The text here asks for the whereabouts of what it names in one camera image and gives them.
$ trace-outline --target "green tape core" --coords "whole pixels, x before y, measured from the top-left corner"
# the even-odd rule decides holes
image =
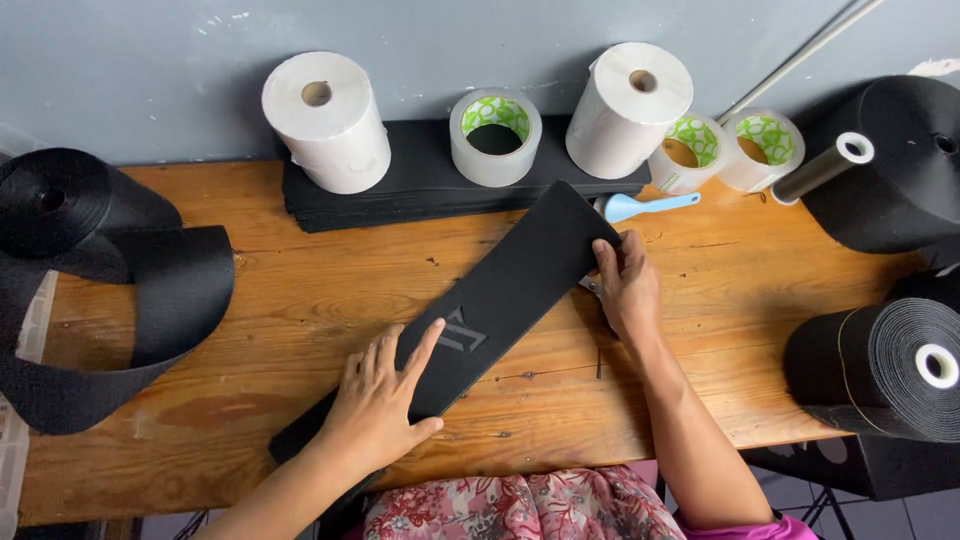
[[[689,148],[697,157],[698,168],[704,168],[717,160],[717,135],[696,118],[682,116],[666,133],[665,138],[672,138]]]
[[[777,118],[747,116],[736,125],[736,136],[756,143],[770,165],[783,165],[793,158],[793,136]]]
[[[487,124],[510,128],[524,143],[530,138],[530,116],[512,99],[490,96],[474,101],[460,118],[460,131],[466,137],[473,130]]]

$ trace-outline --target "floral skirt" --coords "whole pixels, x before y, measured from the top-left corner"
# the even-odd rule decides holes
[[[675,540],[654,490],[625,466],[427,482],[377,496],[367,540]]]

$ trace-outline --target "hand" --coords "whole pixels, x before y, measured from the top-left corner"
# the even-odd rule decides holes
[[[660,271],[643,251],[636,231],[620,235],[623,242],[615,250],[607,240],[593,240],[603,278],[603,303],[607,320],[620,339],[639,345],[660,338]]]
[[[444,319],[430,325],[402,372],[394,365],[402,325],[393,325],[365,353],[347,358],[344,379],[324,426],[307,446],[322,454],[343,456],[360,478],[382,469],[414,449],[444,426],[427,418],[407,420],[417,380],[444,331]]]

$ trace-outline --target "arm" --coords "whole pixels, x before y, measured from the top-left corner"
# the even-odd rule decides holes
[[[660,473],[691,528],[774,522],[760,485],[710,416],[663,336],[660,273],[634,231],[596,240],[604,312],[643,377]]]
[[[295,538],[352,485],[440,430],[440,418],[411,426],[407,411],[443,329],[443,319],[427,329],[402,373],[394,368],[401,325],[391,326],[365,353],[348,357],[337,400],[317,436],[196,538]]]

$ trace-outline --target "wooden table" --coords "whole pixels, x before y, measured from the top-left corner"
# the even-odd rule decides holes
[[[347,354],[411,320],[522,215],[306,234],[283,209],[279,162],[126,170],[187,226],[227,227],[233,300],[192,355],[107,420],[31,438],[21,525],[235,503],[274,469],[270,437],[337,383]],[[783,344],[811,316],[879,301],[919,258],[844,249],[802,204],[716,180],[702,191],[695,207],[616,225],[641,231],[660,267],[665,328],[690,380],[737,447],[839,434],[786,394]],[[640,198],[658,196],[648,187]],[[130,287],[60,275],[45,361],[122,367],[132,334]],[[96,366],[82,360],[91,353]],[[444,419],[378,487],[654,455],[640,382],[585,290],[566,295]]]

